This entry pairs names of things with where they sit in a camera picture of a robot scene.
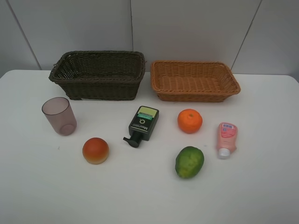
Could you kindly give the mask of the black green pump bottle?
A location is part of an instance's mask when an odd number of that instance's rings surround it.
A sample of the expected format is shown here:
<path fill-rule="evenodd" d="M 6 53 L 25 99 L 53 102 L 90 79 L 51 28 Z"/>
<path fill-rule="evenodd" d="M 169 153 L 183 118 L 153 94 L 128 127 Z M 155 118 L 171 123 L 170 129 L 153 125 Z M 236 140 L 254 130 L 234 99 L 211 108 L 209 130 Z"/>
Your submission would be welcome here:
<path fill-rule="evenodd" d="M 130 138 L 124 137 L 123 140 L 135 148 L 139 147 L 142 140 L 149 141 L 158 117 L 158 109 L 140 106 L 128 127 Z"/>

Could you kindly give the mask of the orange tangerine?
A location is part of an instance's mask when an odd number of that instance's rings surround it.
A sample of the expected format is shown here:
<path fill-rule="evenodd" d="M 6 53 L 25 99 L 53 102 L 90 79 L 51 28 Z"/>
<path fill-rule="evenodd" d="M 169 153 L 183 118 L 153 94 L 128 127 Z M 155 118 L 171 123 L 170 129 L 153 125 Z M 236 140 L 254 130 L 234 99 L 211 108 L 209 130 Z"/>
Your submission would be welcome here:
<path fill-rule="evenodd" d="M 203 124 L 201 114 L 194 109 L 185 109 L 178 114 L 178 127 L 185 133 L 196 133 Z"/>

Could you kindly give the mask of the green lime fruit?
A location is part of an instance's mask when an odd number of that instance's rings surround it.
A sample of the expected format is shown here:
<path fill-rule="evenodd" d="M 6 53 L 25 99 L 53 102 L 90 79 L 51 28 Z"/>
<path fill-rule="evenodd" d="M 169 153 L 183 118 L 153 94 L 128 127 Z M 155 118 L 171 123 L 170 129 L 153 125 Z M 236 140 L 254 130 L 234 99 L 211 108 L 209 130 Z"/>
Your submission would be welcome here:
<path fill-rule="evenodd" d="M 183 148 L 176 157 L 175 171 L 182 179 L 190 179 L 195 177 L 204 164 L 203 152 L 192 146 Z"/>

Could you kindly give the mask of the pink lotion bottle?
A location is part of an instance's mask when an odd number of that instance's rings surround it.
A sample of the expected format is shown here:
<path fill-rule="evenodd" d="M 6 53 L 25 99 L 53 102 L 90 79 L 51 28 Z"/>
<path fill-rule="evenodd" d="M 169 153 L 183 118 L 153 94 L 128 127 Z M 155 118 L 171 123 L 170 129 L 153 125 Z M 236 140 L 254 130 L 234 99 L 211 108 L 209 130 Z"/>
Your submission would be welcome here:
<path fill-rule="evenodd" d="M 220 159 L 228 159 L 235 152 L 238 128 L 228 122 L 222 122 L 217 131 L 217 155 Z"/>

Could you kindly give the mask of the translucent purple plastic cup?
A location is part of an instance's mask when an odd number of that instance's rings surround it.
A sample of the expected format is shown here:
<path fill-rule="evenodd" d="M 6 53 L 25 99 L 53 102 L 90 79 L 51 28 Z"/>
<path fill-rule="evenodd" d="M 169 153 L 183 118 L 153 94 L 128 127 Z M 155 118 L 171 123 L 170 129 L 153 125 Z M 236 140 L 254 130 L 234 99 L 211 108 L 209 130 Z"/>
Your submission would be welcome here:
<path fill-rule="evenodd" d="M 59 135 L 71 135 L 77 128 L 76 118 L 66 98 L 56 97 L 47 100 L 42 106 L 42 112 Z"/>

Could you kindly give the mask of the orange wicker basket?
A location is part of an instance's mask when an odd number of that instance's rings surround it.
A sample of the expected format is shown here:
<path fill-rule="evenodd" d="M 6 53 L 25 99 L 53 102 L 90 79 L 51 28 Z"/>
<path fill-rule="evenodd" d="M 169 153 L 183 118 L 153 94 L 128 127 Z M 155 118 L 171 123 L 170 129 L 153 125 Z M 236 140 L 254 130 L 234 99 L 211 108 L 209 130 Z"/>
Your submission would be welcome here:
<path fill-rule="evenodd" d="M 157 60 L 151 64 L 151 87 L 170 102 L 223 102 L 240 93 L 230 68 L 221 62 Z"/>

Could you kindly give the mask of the round brown bread bun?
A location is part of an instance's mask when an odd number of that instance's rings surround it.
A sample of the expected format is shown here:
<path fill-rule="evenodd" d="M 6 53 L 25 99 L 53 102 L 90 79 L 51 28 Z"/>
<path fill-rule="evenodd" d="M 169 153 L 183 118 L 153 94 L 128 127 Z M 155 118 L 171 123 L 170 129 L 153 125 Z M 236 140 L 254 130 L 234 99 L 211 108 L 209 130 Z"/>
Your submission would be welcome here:
<path fill-rule="evenodd" d="M 109 146 L 101 138 L 91 138 L 83 145 L 82 154 L 88 163 L 99 165 L 108 158 Z"/>

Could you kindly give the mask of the dark brown wicker basket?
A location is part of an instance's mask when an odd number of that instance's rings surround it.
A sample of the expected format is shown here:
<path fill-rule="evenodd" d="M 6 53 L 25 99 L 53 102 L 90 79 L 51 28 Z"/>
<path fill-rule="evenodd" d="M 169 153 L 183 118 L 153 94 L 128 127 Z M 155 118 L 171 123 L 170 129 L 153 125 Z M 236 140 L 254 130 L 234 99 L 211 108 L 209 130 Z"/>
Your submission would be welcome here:
<path fill-rule="evenodd" d="M 145 63 L 138 51 L 71 51 L 54 65 L 49 79 L 72 100 L 127 101 L 136 98 Z"/>

